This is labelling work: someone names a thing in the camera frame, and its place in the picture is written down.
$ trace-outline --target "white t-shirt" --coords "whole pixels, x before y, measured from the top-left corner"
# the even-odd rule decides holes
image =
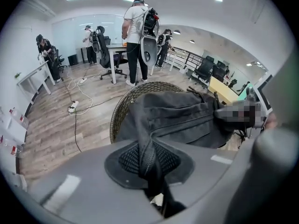
[[[87,40],[84,42],[85,47],[91,47],[93,45],[89,40],[89,36],[90,36],[91,32],[92,32],[92,30],[89,30],[89,29],[85,31],[85,38],[87,38]]]
[[[125,20],[131,20],[130,28],[128,31],[127,42],[129,43],[140,43],[140,36],[141,34],[137,32],[136,22],[138,19],[142,18],[142,14],[146,13],[148,10],[147,6],[134,6],[130,7],[125,14]]]

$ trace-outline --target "sneaker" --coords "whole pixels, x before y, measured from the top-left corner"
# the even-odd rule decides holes
[[[135,86],[135,83],[132,84],[129,80],[126,80],[126,83],[130,86],[133,86],[133,87]]]

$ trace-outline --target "wicker chair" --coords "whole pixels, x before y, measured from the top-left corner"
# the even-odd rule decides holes
[[[128,107],[131,103],[135,101],[137,97],[142,94],[149,92],[159,92],[159,91],[175,91],[183,92],[183,90],[176,85],[162,82],[162,81],[151,81],[146,82],[141,85],[134,87],[129,90],[118,102],[114,112],[112,114],[110,122],[110,141],[111,143],[115,142],[116,136],[119,132],[122,121],[125,119],[128,113]]]

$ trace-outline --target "office chair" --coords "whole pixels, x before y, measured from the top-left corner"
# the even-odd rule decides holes
[[[210,56],[206,56],[206,59],[211,61],[211,62],[214,62],[214,58],[213,57],[210,57]]]
[[[217,66],[220,67],[223,70],[226,70],[226,65],[223,62],[221,62],[221,61],[217,62]]]
[[[228,87],[232,88],[235,84],[237,84],[237,80],[233,79],[232,82],[228,85]]]
[[[196,75],[198,75],[198,78],[196,79],[197,82],[195,84],[197,84],[199,82],[199,83],[201,83],[203,88],[205,88],[205,87],[207,88],[207,85],[205,83],[203,83],[199,78],[203,79],[204,81],[209,80],[211,77],[210,70],[213,68],[214,65],[215,64],[212,61],[204,58],[202,60],[200,67],[198,67],[194,70],[194,73]]]
[[[98,40],[99,40],[99,45],[100,45],[100,53],[101,53],[101,60],[100,60],[100,64],[103,68],[105,69],[109,69],[107,73],[105,73],[104,75],[100,76],[100,80],[103,79],[104,76],[107,75],[111,75],[112,71],[111,71],[111,60],[110,60],[110,56],[109,56],[109,51],[106,45],[109,45],[111,42],[111,39],[109,38],[109,36],[104,36],[103,33],[105,31],[100,31],[100,33],[97,34]],[[127,78],[127,75],[122,73],[122,70],[119,70],[119,65],[120,64],[124,64],[127,63],[128,60],[126,59],[122,59],[122,53],[125,51],[117,51],[117,55],[114,55],[114,71],[116,74],[122,75],[125,78]]]
[[[213,66],[212,76],[215,77],[217,80],[223,82],[224,77],[226,75],[226,71],[220,68],[217,65]]]
[[[59,68],[59,71],[62,73],[64,72],[64,67],[67,67],[66,65],[62,65],[62,62],[64,61],[64,58],[61,58],[62,55],[59,55],[59,50],[56,49],[56,57],[57,57],[57,65]]]

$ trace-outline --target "black pants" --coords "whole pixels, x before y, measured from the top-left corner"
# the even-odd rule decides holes
[[[127,43],[127,57],[130,70],[130,81],[135,83],[136,72],[137,72],[137,59],[139,60],[140,69],[142,73],[142,79],[147,80],[148,78],[148,66],[144,63],[141,56],[140,44]]]
[[[164,61],[165,57],[167,56],[167,50],[168,50],[168,45],[164,45],[161,47],[161,52],[159,53],[159,55],[157,57],[157,62],[158,62],[158,59],[160,58],[159,66],[162,66],[163,61]]]
[[[96,63],[97,62],[97,55],[95,54],[94,50],[93,50],[93,47],[88,47],[86,48],[86,51],[87,51],[87,59],[88,59],[88,62],[91,64],[92,61],[93,63]]]
[[[59,80],[60,79],[60,74],[59,74],[59,69],[57,66],[57,61],[54,61],[54,56],[51,56],[49,54],[50,57],[45,57],[45,61],[48,61],[48,68],[50,70],[50,73],[53,77],[54,80]]]

